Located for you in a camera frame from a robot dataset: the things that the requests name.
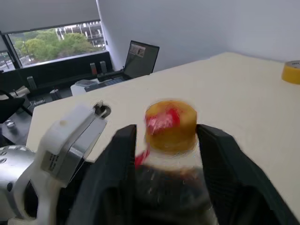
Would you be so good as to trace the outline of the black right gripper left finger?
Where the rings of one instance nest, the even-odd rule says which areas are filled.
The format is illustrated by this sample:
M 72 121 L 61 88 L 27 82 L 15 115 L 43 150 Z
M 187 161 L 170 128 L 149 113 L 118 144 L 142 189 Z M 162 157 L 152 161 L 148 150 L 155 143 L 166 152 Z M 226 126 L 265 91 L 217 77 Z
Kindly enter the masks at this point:
M 136 131 L 136 125 L 119 129 L 89 167 L 68 225 L 133 224 Z

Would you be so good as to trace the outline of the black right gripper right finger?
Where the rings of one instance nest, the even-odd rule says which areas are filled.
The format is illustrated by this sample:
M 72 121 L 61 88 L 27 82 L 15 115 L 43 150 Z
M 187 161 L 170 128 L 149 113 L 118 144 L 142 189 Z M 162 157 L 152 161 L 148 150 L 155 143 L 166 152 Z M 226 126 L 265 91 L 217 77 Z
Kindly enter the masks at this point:
M 221 129 L 198 124 L 204 178 L 220 225 L 298 225 L 264 171 Z

